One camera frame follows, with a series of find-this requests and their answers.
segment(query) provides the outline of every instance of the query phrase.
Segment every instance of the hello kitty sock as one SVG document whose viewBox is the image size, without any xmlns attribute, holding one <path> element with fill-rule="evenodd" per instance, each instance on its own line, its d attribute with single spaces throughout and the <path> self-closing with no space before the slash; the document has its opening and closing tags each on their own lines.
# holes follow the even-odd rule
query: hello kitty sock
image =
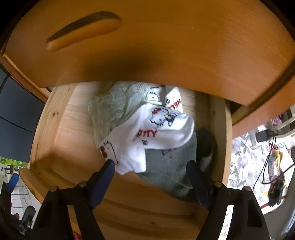
<svg viewBox="0 0 295 240">
<path fill-rule="evenodd" d="M 145 149 L 180 147 L 189 141 L 193 131 L 190 116 L 146 103 L 116 127 L 99 147 L 105 159 L 115 162 L 119 174 L 145 172 Z"/>
<path fill-rule="evenodd" d="M 162 105 L 183 113 L 178 87 L 166 86 L 151 88 L 147 97 L 147 102 L 154 105 Z"/>
</svg>

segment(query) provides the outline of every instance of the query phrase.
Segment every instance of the dark blue panel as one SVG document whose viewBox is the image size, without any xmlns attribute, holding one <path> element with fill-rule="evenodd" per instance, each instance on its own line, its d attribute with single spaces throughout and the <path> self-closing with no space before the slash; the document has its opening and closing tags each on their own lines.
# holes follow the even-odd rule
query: dark blue panel
<svg viewBox="0 0 295 240">
<path fill-rule="evenodd" d="M 36 130 L 44 105 L 11 78 L 0 93 L 0 116 L 31 132 Z"/>
<path fill-rule="evenodd" d="M 0 86 L 5 77 L 6 77 L 6 73 L 0 68 Z"/>
<path fill-rule="evenodd" d="M 28 163 L 33 138 L 34 133 L 0 119 L 0 156 Z"/>
</svg>

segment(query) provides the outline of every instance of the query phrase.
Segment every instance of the lace fabric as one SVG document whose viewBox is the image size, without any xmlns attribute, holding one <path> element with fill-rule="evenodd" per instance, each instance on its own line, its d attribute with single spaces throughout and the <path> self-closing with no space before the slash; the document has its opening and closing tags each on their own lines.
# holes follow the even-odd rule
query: lace fabric
<svg viewBox="0 0 295 240">
<path fill-rule="evenodd" d="M 88 103 L 96 147 L 146 102 L 149 89 L 147 83 L 117 82 L 110 91 L 96 96 Z"/>
</svg>

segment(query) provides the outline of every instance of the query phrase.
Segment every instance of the power adapter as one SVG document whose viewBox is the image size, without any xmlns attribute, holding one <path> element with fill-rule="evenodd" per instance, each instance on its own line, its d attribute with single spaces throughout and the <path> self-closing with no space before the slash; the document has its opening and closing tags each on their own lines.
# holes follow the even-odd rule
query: power adapter
<svg viewBox="0 0 295 240">
<path fill-rule="evenodd" d="M 270 138 L 272 138 L 274 135 L 273 131 L 271 131 L 269 128 L 262 131 L 255 133 L 256 141 L 257 142 L 265 142 L 268 141 Z"/>
</svg>

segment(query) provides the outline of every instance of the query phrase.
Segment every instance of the cartoon cat face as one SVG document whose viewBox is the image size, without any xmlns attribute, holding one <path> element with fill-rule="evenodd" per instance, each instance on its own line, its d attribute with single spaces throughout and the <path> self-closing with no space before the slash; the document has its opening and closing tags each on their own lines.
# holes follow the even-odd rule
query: cartoon cat face
<svg viewBox="0 0 295 240">
<path fill-rule="evenodd" d="M 160 102 L 160 98 L 158 97 L 158 95 L 155 92 L 150 91 L 150 94 L 148 95 L 147 99 L 149 101 L 158 101 Z"/>
<path fill-rule="evenodd" d="M 166 121 L 166 116 L 169 115 L 169 112 L 165 108 L 155 108 L 152 111 L 152 117 L 150 121 L 155 123 L 157 126 L 163 126 L 164 122 Z"/>
<path fill-rule="evenodd" d="M 104 158 L 113 160 L 116 165 L 120 164 L 117 160 L 113 145 L 109 141 L 106 141 L 104 145 L 100 147 L 100 151 Z"/>
</svg>

